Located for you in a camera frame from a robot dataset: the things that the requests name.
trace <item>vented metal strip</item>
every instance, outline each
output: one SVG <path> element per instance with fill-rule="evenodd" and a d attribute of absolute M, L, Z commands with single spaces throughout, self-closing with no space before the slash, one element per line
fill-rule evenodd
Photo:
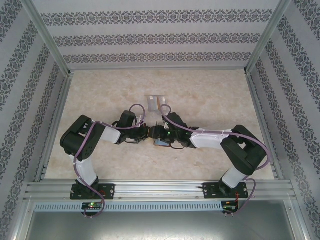
<path fill-rule="evenodd" d="M 80 212 L 81 202 L 39 202 L 35 212 Z M 184 202 L 109 202 L 104 212 L 192 212 L 222 211 L 221 201 L 184 201 Z"/>

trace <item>metal bracket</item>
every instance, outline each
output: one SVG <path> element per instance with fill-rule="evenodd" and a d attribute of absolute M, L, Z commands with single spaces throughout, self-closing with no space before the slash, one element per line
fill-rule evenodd
<path fill-rule="evenodd" d="M 247 199 L 249 197 L 247 184 L 245 182 L 240 182 L 238 186 L 230 190 L 229 195 L 223 195 L 222 192 L 215 191 L 218 182 L 204 182 L 201 189 L 203 189 L 204 199 L 230 199 L 236 198 L 238 194 L 239 199 Z"/>
<path fill-rule="evenodd" d="M 102 194 L 105 200 L 113 200 L 115 196 L 115 184 L 100 183 L 98 185 L 98 192 Z M 97 194 L 89 198 L 87 195 L 80 195 L 78 191 L 79 185 L 73 184 L 70 193 L 71 200 L 99 200 L 101 199 Z"/>

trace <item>beige marble surface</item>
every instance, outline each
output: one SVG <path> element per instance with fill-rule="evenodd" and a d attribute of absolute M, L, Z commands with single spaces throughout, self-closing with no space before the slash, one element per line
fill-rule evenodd
<path fill-rule="evenodd" d="M 188 126 L 226 130 L 241 124 L 262 140 L 243 70 L 76 71 L 45 178 L 76 178 L 59 141 L 80 115 L 112 124 L 132 104 L 147 108 L 146 95 L 166 96 L 172 111 Z M 133 110 L 142 113 L 138 107 Z M 147 112 L 148 116 L 149 125 L 155 116 Z M 174 150 L 156 147 L 152 139 L 138 145 L 100 141 L 92 156 L 99 178 L 112 180 L 219 180 L 232 166 L 222 150 Z M 274 179 L 270 166 L 253 177 Z"/>

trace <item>enclosure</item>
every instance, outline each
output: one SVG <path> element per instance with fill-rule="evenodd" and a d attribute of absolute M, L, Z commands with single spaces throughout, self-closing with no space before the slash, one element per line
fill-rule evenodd
<path fill-rule="evenodd" d="M 0 4 L 0 239 L 320 239 L 319 0 Z M 98 143 L 93 167 L 113 199 L 80 214 L 90 201 L 70 200 L 62 135 L 133 104 L 158 125 L 150 96 L 188 127 L 244 125 L 270 150 L 242 212 L 222 214 L 234 199 L 199 188 L 233 166 L 223 151 L 147 139 Z"/>

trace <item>robotic arm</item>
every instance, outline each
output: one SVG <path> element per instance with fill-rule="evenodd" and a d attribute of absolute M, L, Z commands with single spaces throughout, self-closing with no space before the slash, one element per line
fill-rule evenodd
<path fill-rule="evenodd" d="M 185 148 L 215 148 L 224 150 L 230 158 L 233 167 L 223 175 L 213 191 L 226 197 L 230 196 L 231 190 L 246 176 L 254 173 L 267 155 L 261 146 L 251 140 L 228 134 L 204 133 L 205 130 L 202 128 L 188 127 L 175 112 L 169 113 L 166 117 L 174 122 L 175 125 L 168 122 L 164 117 L 162 118 L 165 126 L 148 127 L 146 124 L 141 124 L 132 129 L 117 130 L 104 123 L 96 124 L 76 160 L 76 169 L 81 177 L 81 179 L 77 178 L 76 184 L 81 195 L 88 197 L 88 199 L 95 196 L 95 193 L 88 189 L 83 181 L 93 189 L 98 190 L 99 178 L 94 171 L 91 155 L 99 140 L 119 145 L 123 142 L 138 144 L 140 141 L 152 138 L 155 140 L 159 139 L 167 144 L 178 141 Z M 127 128 L 131 127 L 134 121 L 137 123 L 136 115 L 131 111 L 124 111 L 120 120 L 116 121 L 113 125 L 116 125 L 118 128 Z M 93 123 L 94 121 L 91 118 L 82 115 L 62 136 L 60 145 L 72 159 L 74 159 L 74 156 L 83 144 Z M 242 125 L 237 125 L 235 128 L 224 132 L 241 134 L 258 140 Z"/>
<path fill-rule="evenodd" d="M 175 112 L 169 113 L 166 117 L 179 126 L 188 128 Z M 177 140 L 185 148 L 214 148 L 225 151 L 233 167 L 223 175 L 213 190 L 224 196 L 229 196 L 231 189 L 234 189 L 246 176 L 251 176 L 267 155 L 261 146 L 246 138 L 228 134 L 203 133 L 205 130 L 198 127 L 189 127 L 191 130 L 197 130 L 197 132 L 190 132 L 171 124 L 164 117 L 162 118 L 168 130 L 166 130 L 166 126 L 153 126 L 149 131 L 150 138 L 160 139 L 168 144 Z M 259 141 L 242 125 L 222 132 L 241 134 Z"/>

